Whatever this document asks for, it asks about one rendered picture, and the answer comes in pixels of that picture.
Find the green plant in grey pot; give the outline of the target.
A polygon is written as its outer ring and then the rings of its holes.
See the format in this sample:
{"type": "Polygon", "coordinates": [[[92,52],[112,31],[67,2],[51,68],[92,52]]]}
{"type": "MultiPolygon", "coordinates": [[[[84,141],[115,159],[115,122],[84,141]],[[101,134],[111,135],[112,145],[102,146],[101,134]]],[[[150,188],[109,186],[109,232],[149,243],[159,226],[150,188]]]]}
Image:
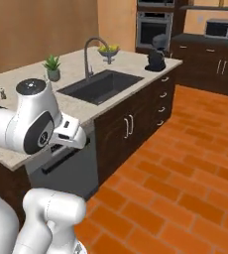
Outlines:
{"type": "Polygon", "coordinates": [[[47,70],[48,79],[50,81],[60,80],[59,66],[60,66],[59,57],[54,57],[53,55],[47,57],[44,63],[44,67],[47,70]]]}

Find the silver toaster oven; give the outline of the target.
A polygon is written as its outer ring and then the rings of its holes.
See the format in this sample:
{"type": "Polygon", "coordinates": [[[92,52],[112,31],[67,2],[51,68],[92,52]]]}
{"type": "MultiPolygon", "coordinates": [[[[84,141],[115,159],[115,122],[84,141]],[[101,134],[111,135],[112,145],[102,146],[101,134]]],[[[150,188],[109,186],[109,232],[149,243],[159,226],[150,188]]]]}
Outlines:
{"type": "Polygon", "coordinates": [[[228,40],[228,19],[209,19],[205,23],[204,36],[228,40]]]}

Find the black coffee machine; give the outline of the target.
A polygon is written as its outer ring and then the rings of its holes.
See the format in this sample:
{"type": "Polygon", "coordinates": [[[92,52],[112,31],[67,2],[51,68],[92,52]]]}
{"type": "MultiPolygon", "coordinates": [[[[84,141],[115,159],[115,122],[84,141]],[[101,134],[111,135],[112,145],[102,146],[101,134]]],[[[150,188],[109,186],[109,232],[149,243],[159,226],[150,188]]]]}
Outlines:
{"type": "Polygon", "coordinates": [[[160,34],[154,36],[152,39],[153,48],[148,54],[148,64],[145,66],[145,70],[148,71],[162,71],[166,68],[165,63],[165,51],[167,44],[167,36],[160,34]]]}

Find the grey dishwasher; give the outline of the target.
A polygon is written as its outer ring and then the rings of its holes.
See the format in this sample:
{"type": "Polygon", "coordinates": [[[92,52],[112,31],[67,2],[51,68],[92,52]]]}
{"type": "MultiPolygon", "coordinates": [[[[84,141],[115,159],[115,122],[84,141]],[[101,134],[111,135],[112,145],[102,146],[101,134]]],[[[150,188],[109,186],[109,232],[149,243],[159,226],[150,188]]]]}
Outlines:
{"type": "Polygon", "coordinates": [[[46,188],[76,194],[90,199],[98,190],[98,174],[95,151],[95,134],[87,134],[90,144],[66,160],[52,172],[45,175],[41,168],[47,168],[75,148],[52,145],[28,162],[25,167],[33,188],[46,188]]]}

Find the dark wood cupboard run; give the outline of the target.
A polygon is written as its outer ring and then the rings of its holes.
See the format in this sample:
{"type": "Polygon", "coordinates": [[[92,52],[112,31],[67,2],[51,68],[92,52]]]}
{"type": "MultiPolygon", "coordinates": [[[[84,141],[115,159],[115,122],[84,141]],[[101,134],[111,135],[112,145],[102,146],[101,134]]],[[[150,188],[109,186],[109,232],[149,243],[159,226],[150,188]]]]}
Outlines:
{"type": "Polygon", "coordinates": [[[228,40],[180,34],[171,39],[171,56],[182,60],[178,84],[228,95],[228,40]]]}

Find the grey stemmed fruit bowl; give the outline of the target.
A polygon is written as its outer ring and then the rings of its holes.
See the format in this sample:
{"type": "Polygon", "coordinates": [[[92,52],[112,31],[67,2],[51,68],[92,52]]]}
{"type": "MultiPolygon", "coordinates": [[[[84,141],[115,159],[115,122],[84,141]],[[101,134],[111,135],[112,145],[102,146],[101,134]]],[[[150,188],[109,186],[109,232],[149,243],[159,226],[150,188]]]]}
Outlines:
{"type": "Polygon", "coordinates": [[[114,52],[102,52],[102,51],[99,51],[99,54],[104,57],[104,60],[108,64],[111,64],[114,61],[113,57],[118,54],[118,50],[116,50],[114,52]]]}

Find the dark wall shelf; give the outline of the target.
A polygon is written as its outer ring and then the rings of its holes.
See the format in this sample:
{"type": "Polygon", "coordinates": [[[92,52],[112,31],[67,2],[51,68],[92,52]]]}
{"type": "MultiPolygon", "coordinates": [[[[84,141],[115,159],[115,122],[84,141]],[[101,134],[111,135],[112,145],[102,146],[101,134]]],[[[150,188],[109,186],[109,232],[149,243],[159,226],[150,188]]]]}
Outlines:
{"type": "Polygon", "coordinates": [[[228,11],[228,7],[213,7],[213,6],[181,6],[180,10],[210,10],[210,11],[228,11]]]}

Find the grey curved tap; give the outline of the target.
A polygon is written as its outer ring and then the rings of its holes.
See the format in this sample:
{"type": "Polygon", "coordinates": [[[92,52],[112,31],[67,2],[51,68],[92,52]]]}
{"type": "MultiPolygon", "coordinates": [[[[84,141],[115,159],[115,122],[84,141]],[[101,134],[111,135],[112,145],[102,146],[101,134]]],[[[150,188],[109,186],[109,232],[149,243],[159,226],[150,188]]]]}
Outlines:
{"type": "Polygon", "coordinates": [[[108,47],[108,52],[109,52],[108,44],[103,39],[101,39],[99,37],[90,37],[85,42],[85,45],[84,45],[84,70],[85,70],[85,79],[86,79],[86,81],[89,81],[89,78],[90,78],[89,69],[88,69],[87,49],[88,49],[89,44],[94,40],[101,42],[106,48],[108,47]]]}

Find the black kitchen sink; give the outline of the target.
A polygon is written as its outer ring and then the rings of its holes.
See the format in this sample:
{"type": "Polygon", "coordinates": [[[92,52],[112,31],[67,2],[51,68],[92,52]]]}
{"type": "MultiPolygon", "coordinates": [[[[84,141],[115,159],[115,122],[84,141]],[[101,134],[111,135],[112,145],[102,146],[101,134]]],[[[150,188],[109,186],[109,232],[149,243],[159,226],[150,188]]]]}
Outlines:
{"type": "Polygon", "coordinates": [[[58,90],[59,93],[100,105],[141,81],[140,76],[105,69],[89,80],[83,79],[58,90]]]}

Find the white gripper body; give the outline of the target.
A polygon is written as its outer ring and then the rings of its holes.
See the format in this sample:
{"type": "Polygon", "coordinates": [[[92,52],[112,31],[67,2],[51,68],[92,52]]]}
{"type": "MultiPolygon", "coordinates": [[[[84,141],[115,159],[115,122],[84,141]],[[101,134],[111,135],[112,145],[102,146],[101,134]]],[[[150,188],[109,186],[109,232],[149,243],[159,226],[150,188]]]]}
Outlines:
{"type": "Polygon", "coordinates": [[[52,136],[52,143],[82,149],[86,143],[86,134],[81,127],[74,129],[56,128],[52,136]]]}

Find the dark wood drawer front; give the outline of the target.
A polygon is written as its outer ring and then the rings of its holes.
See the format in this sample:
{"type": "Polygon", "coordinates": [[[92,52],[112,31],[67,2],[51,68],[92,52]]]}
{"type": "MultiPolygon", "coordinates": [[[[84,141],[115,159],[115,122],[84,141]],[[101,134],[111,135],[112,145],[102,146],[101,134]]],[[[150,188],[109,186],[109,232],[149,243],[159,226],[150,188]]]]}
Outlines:
{"type": "Polygon", "coordinates": [[[166,92],[168,94],[167,96],[171,96],[174,91],[174,82],[175,82],[175,70],[173,69],[153,82],[154,92],[158,95],[161,95],[164,92],[166,92]],[[162,82],[162,78],[165,78],[167,76],[170,79],[166,82],[162,82]]]}
{"type": "Polygon", "coordinates": [[[155,134],[167,132],[170,126],[170,118],[171,118],[170,112],[155,114],[152,117],[152,125],[151,125],[152,134],[155,135],[155,134]],[[164,120],[165,123],[162,126],[157,126],[157,123],[159,123],[161,120],[164,120]]]}
{"type": "Polygon", "coordinates": [[[172,101],[170,99],[159,100],[154,103],[152,109],[152,123],[159,126],[162,122],[167,121],[171,117],[172,101]]]}
{"type": "Polygon", "coordinates": [[[154,88],[152,106],[155,110],[164,107],[170,107],[174,94],[173,84],[158,84],[154,88]]]}

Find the silver built-in microwave oven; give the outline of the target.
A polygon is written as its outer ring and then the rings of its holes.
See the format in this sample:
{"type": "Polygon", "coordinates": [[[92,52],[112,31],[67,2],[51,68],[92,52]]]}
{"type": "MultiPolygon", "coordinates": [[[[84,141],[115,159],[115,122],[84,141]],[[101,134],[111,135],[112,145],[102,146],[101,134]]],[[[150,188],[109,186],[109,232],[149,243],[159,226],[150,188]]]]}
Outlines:
{"type": "Polygon", "coordinates": [[[174,0],[138,0],[138,6],[172,8],[174,7],[174,0]]]}

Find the dark wood cupboard door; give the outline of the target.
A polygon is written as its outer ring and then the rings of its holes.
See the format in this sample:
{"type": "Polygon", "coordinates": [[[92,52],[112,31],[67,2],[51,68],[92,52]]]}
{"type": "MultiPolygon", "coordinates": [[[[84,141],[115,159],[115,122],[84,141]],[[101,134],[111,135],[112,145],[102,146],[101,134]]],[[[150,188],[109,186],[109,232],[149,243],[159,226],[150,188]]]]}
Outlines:
{"type": "Polygon", "coordinates": [[[143,143],[146,138],[149,119],[150,119],[150,110],[149,102],[145,98],[139,96],[133,96],[131,100],[131,108],[129,114],[132,114],[134,117],[134,132],[132,135],[129,135],[129,142],[127,148],[129,154],[132,155],[143,143]]]}
{"type": "Polygon", "coordinates": [[[125,113],[114,116],[110,111],[95,120],[98,182],[102,185],[118,168],[125,156],[125,113]]]}

